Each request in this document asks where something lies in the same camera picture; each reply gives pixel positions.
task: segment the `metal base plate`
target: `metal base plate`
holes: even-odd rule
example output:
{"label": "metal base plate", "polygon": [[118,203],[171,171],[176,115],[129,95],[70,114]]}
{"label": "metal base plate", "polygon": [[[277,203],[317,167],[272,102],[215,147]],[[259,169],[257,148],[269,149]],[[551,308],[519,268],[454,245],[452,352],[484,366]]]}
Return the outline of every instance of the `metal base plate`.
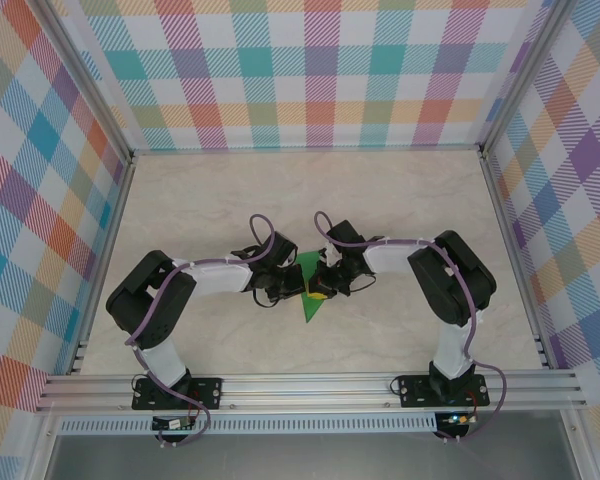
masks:
{"label": "metal base plate", "polygon": [[460,392],[451,402],[443,403],[437,394],[429,386],[428,375],[401,375],[397,377],[397,391],[400,392],[400,406],[402,408],[413,407],[470,407],[474,406],[474,400],[467,392],[473,393],[476,398],[476,406],[486,407],[489,405],[489,392],[484,376],[473,375],[464,391]]}
{"label": "metal base plate", "polygon": [[[209,410],[218,410],[222,396],[222,379],[191,378],[187,396],[199,401]],[[163,392],[152,380],[142,378],[135,383],[131,408],[133,410],[188,410],[189,403]]]}

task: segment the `marble surface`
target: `marble surface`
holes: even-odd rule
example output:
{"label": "marble surface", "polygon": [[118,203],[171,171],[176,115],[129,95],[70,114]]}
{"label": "marble surface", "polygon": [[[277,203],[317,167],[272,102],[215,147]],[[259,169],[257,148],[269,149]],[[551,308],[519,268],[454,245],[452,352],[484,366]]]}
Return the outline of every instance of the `marble surface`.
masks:
{"label": "marble surface", "polygon": [[[290,152],[139,159],[82,373],[140,371],[104,303],[148,251],[223,256],[253,244],[247,222],[255,212],[301,252],[317,250],[316,210],[334,223],[350,220],[365,237],[456,230],[498,282],[474,356],[504,369],[540,368],[475,152]],[[173,337],[195,373],[404,371],[427,369],[438,326],[413,275],[385,274],[325,302],[308,324],[299,297],[270,310],[250,294],[202,297],[189,302]]]}

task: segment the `plaid backdrop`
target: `plaid backdrop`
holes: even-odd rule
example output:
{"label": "plaid backdrop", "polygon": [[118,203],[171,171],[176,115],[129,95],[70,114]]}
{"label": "plaid backdrop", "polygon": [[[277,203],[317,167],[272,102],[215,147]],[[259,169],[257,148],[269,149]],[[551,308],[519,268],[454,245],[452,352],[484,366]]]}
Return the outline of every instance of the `plaid backdrop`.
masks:
{"label": "plaid backdrop", "polygon": [[130,143],[154,150],[474,144],[519,22],[550,3],[54,0]]}
{"label": "plaid backdrop", "polygon": [[0,1],[0,480],[71,353],[122,170],[25,1]]}
{"label": "plaid backdrop", "polygon": [[600,439],[600,0],[580,0],[492,153],[551,347],[582,373]]}

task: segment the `gray floor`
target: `gray floor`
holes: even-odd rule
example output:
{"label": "gray floor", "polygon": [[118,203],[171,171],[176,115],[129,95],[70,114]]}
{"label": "gray floor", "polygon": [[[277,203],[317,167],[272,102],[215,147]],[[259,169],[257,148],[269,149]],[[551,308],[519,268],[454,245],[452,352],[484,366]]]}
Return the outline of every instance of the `gray floor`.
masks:
{"label": "gray floor", "polygon": [[[316,210],[349,219],[366,237],[459,232],[498,282],[474,355],[504,369],[540,368],[476,153],[367,151],[141,157],[82,373],[140,371],[103,304],[147,252],[223,256],[254,243],[247,220],[255,212],[301,252],[317,250]],[[196,373],[413,371],[427,369],[438,323],[413,275],[387,274],[325,302],[309,324],[298,297],[269,310],[247,294],[196,299],[173,336]]]}
{"label": "gray floor", "polygon": [[433,434],[206,435],[175,450],[150,437],[61,437],[47,480],[579,478],[559,413],[495,422],[446,446]]}

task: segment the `green triangular object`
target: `green triangular object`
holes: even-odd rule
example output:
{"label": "green triangular object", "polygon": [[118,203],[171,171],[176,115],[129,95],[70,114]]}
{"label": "green triangular object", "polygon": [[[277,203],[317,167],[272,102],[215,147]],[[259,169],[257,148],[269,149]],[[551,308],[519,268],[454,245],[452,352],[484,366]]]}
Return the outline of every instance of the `green triangular object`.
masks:
{"label": "green triangular object", "polygon": [[[309,282],[309,279],[316,272],[316,265],[319,259],[319,252],[305,252],[298,255],[296,263],[299,263],[302,266],[302,278],[304,279],[305,285]],[[301,296],[302,307],[304,308],[304,318],[307,321],[307,323],[309,323],[309,320],[313,318],[313,316],[316,314],[324,300],[310,298],[307,295],[306,290],[302,293]]]}

